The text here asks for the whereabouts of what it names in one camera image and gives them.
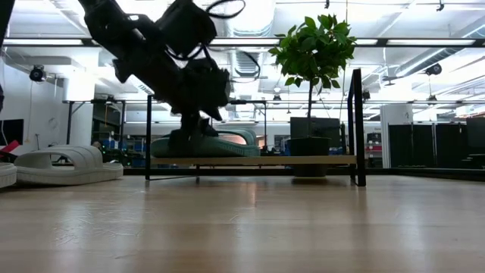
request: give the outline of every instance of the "wooden shelf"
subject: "wooden shelf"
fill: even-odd
[[[354,155],[257,156],[230,158],[152,158],[152,164],[179,165],[302,165],[356,164]]]

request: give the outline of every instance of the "plant pot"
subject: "plant pot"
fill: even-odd
[[[288,143],[291,156],[328,155],[330,138],[304,137],[288,140]],[[293,170],[296,177],[324,177],[327,165],[294,165]]]

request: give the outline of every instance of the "ceiling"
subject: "ceiling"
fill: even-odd
[[[172,1],[170,0],[117,0],[127,13],[144,13],[154,20]],[[213,0],[195,0],[197,5],[207,7]],[[246,0],[246,10],[235,19],[214,20],[219,36],[273,36],[285,33],[293,25],[300,25],[305,16],[316,18],[319,14],[336,14],[340,20],[347,18],[352,26],[351,34],[359,38],[462,38],[468,29],[485,25],[485,0],[447,0],[445,8],[437,11],[439,0],[330,0],[330,7],[325,9],[325,1],[314,0]],[[219,7],[216,12],[236,10],[238,3]],[[14,38],[74,38],[89,37],[83,23],[83,10],[75,0],[17,0],[12,14],[9,36]],[[430,92],[442,100],[482,99],[485,96],[483,68],[485,67],[484,49],[464,49],[440,60],[443,72],[428,77],[415,73],[402,79],[394,80],[394,85],[382,77],[392,75],[403,64],[415,61],[417,56],[433,53],[436,49],[426,48],[359,48],[355,59],[349,62],[346,72],[340,73],[342,89],[327,90],[321,98],[324,101],[341,101],[349,89],[352,70],[361,68],[364,88],[371,92],[371,100],[425,100]],[[86,55],[92,54],[80,48],[12,48],[13,57],[28,56],[63,56],[83,64]],[[112,56],[109,52],[98,52],[97,65],[85,64],[86,69],[97,77],[97,94],[112,94],[118,99],[143,100],[146,91],[136,78],[130,78],[120,84],[111,67]],[[211,52],[212,58],[235,77],[235,69],[243,67],[232,52]],[[233,85],[231,96],[235,98],[272,99],[275,88],[280,88],[281,99],[306,100],[308,84],[284,86],[286,79],[280,76],[280,69],[274,66],[274,59],[265,53],[258,54],[261,64],[261,79],[252,83]],[[272,108],[284,108],[282,105]],[[329,106],[337,111],[340,105]],[[416,105],[416,108],[427,108]],[[436,113],[453,111],[458,105],[444,105],[430,109]],[[305,109],[306,105],[292,104],[290,108]],[[376,106],[366,107],[368,114],[374,114]],[[257,109],[245,109],[253,115],[240,115],[241,118],[255,118]],[[239,108],[229,111],[243,112]],[[316,115],[327,116],[326,112]]]

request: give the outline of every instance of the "teal object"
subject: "teal object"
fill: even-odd
[[[218,133],[232,134],[242,137],[247,145],[232,143],[213,136],[203,136],[192,147],[191,157],[210,158],[210,157],[251,157],[260,156],[259,147],[257,145],[256,134],[251,130],[236,129],[236,130],[221,130]],[[168,157],[186,157],[184,154],[178,154],[177,151],[168,150],[168,141],[170,136],[165,136],[159,140],[152,142],[152,156],[156,158]]]

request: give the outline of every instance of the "wooden floor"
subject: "wooden floor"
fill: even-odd
[[[0,272],[484,272],[485,184],[141,177],[0,192]]]

